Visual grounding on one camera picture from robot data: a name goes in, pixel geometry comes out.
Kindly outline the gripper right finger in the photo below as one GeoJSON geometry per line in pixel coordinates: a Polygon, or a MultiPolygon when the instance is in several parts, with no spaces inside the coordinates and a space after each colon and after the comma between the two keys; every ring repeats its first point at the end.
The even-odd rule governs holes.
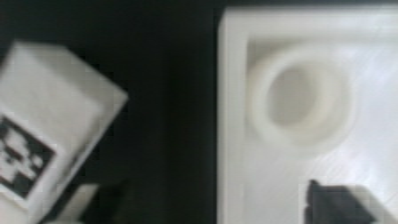
{"type": "Polygon", "coordinates": [[[391,224],[391,213],[366,188],[311,180],[304,224],[391,224]]]}

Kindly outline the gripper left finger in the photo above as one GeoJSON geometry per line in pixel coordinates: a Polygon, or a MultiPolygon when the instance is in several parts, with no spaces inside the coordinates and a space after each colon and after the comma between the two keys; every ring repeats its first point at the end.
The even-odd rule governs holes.
{"type": "Polygon", "coordinates": [[[132,185],[84,184],[53,218],[43,224],[132,224],[132,185]]]}

